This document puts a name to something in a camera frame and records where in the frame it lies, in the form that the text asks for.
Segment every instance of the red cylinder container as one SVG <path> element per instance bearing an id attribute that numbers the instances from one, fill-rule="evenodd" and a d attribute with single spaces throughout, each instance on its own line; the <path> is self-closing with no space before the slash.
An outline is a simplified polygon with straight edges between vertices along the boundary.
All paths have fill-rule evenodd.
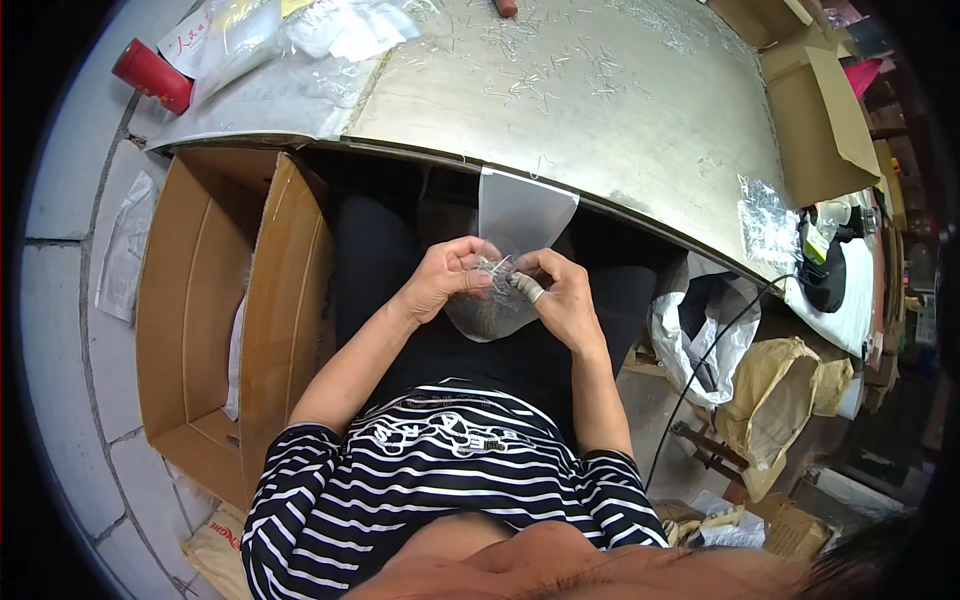
<path id="1" fill-rule="evenodd" d="M 113 74 L 174 114 L 183 114 L 190 106 L 193 83 L 139 39 L 130 42 L 117 59 Z"/>

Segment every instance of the red marker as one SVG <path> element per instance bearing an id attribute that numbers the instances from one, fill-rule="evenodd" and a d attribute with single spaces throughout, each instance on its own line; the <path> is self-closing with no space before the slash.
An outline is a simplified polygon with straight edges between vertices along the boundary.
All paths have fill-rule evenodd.
<path id="1" fill-rule="evenodd" d="M 511 17 L 516 14 L 516 2 L 514 0 L 493 0 L 493 2 L 500 16 Z"/>

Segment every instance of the white plastic sheet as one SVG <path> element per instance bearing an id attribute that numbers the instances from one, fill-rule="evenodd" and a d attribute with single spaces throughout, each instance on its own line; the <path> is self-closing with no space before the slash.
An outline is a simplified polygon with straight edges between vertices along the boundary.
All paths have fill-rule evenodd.
<path id="1" fill-rule="evenodd" d="M 580 195 L 490 167 L 481 171 L 479 195 L 479 233 L 491 247 L 484 263 L 494 270 L 484 268 L 493 275 L 494 293 L 490 300 L 457 294 L 444 310 L 465 336 L 489 342 L 537 318 L 533 304 L 507 279 L 520 256 L 557 241 Z M 549 277 L 543 283 L 549 284 Z"/>
<path id="2" fill-rule="evenodd" d="M 731 502 L 715 493 L 703 490 L 690 504 L 690 508 L 706 517 L 725 513 L 734 508 Z M 744 511 L 736 525 L 717 525 L 700 528 L 704 546 L 732 546 L 736 548 L 762 549 L 766 542 L 766 523 L 759 516 Z"/>
<path id="3" fill-rule="evenodd" d="M 650 311 L 654 353 L 677 391 L 686 386 L 693 368 L 720 331 L 756 297 L 756 287 L 746 279 L 739 277 L 730 281 L 722 294 L 710 299 L 703 327 L 693 340 L 689 340 L 680 326 L 680 305 L 689 283 L 689 266 L 683 262 L 664 282 L 661 289 L 666 291 L 654 299 Z M 694 378 L 686 399 L 708 409 L 733 399 L 733 372 L 753 342 L 759 324 L 760 306 L 757 303 L 730 327 L 704 361 L 715 377 L 716 389 L 707 390 L 699 378 Z"/>
<path id="4" fill-rule="evenodd" d="M 214 0 L 213 22 L 190 94 L 190 105 L 206 99 L 277 54 L 280 0 Z"/>
<path id="5" fill-rule="evenodd" d="M 133 322 L 140 265 L 158 196 L 154 181 L 140 171 L 120 205 L 97 281 L 94 306 L 127 323 Z"/>
<path id="6" fill-rule="evenodd" d="M 240 307 L 233 316 L 233 330 L 230 332 L 230 354 L 227 361 L 227 402 L 224 412 L 230 420 L 240 417 L 240 340 L 243 338 L 243 316 L 247 306 L 247 295 L 240 300 Z"/>

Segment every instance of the white paper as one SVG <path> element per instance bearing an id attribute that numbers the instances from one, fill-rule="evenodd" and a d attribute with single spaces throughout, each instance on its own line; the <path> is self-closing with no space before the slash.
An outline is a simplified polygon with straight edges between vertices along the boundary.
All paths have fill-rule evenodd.
<path id="1" fill-rule="evenodd" d="M 240 300 L 240 307 L 233 316 L 233 331 L 230 333 L 230 354 L 227 361 L 227 402 L 224 412 L 230 420 L 240 417 L 240 340 L 243 338 L 244 308 L 247 306 L 247 296 Z"/>
<path id="2" fill-rule="evenodd" d="M 113 224 L 100 269 L 93 303 L 100 310 L 127 323 L 133 321 L 140 265 L 143 263 L 150 223 L 154 220 L 157 196 L 159 190 L 154 181 L 140 171 L 120 205 L 120 213 Z"/>
<path id="3" fill-rule="evenodd" d="M 814 308 L 803 286 L 792 277 L 785 281 L 783 301 L 825 340 L 860 356 L 874 314 L 874 255 L 863 238 L 840 244 L 840 251 L 847 261 L 847 282 L 843 303 L 835 313 Z"/>
<path id="4" fill-rule="evenodd" d="M 210 2 L 183 19 L 177 27 L 156 43 L 157 50 L 175 69 L 191 79 L 197 79 L 206 32 L 210 29 L 213 11 Z"/>

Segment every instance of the striped shirt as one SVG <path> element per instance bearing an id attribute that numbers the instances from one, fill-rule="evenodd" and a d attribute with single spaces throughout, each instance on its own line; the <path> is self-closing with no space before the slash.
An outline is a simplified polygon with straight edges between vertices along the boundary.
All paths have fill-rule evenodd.
<path id="1" fill-rule="evenodd" d="M 601 549 L 666 546 L 634 461 L 577 458 L 543 412 L 463 379 L 423 385 L 357 418 L 285 429 L 267 451 L 242 554 L 254 598 L 332 598 L 419 528 L 479 512 L 521 530 L 566 521 Z"/>

